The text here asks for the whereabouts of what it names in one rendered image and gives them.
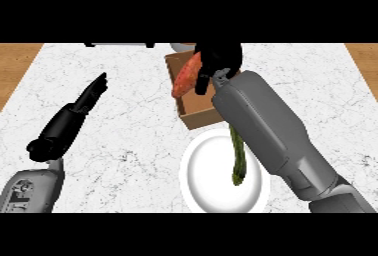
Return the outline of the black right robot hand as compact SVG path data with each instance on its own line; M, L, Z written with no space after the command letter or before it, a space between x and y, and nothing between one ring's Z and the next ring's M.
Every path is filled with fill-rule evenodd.
M199 71L196 93L204 95L210 78L215 73L230 68L228 78L232 78L243 65L243 46L237 42L206 43L196 46L196 52L201 53L203 67Z

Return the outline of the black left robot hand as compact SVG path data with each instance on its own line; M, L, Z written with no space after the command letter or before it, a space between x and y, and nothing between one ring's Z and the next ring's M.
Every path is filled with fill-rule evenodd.
M103 73L85 89L76 102L69 103L55 114L39 138L27 146L33 161L46 162L57 160L67 153L89 112L108 89L107 83L107 73Z

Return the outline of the orange sweet potato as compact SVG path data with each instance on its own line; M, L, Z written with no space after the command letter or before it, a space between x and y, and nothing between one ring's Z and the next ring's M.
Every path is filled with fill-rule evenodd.
M197 85L199 72L203 67L201 53L197 52L187 61L175 80L172 96L182 97Z

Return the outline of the brown cardboard box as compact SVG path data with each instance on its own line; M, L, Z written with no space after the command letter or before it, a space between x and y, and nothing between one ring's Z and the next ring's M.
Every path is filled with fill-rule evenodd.
M185 51L166 56L166 64L170 79L176 80L179 71L193 57L194 51ZM196 90L191 90L176 99L179 117L190 130L209 126L224 121L224 118L213 106L212 98L215 96L215 86L209 84L207 94L200 96Z

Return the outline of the white round plate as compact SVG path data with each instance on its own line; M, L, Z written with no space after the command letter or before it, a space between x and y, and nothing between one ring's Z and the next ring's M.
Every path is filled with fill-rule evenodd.
M262 213L271 194L271 175L249 147L247 176L232 181L235 151L228 129L201 133L190 143L181 162L181 189L194 213Z

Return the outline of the pale grey round bowl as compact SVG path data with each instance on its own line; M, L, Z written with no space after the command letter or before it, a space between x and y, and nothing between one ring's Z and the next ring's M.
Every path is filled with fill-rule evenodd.
M191 51L196 49L196 44L172 43L170 46L176 52Z

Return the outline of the pale appliance with black feet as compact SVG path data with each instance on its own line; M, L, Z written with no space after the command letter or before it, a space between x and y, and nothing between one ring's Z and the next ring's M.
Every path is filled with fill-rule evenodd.
M144 46L147 48L154 48L156 43L85 43L86 47L97 47L104 45L126 45L126 46Z

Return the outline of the green asparagus spear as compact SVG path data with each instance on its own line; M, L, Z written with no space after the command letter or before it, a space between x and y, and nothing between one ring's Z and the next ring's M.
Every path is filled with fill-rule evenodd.
M235 150L232 181L234 181L234 185L240 186L244 182L244 178L247 174L244 140L238 134L237 129L234 127L230 127L230 130L231 130L231 138L232 138L234 150Z

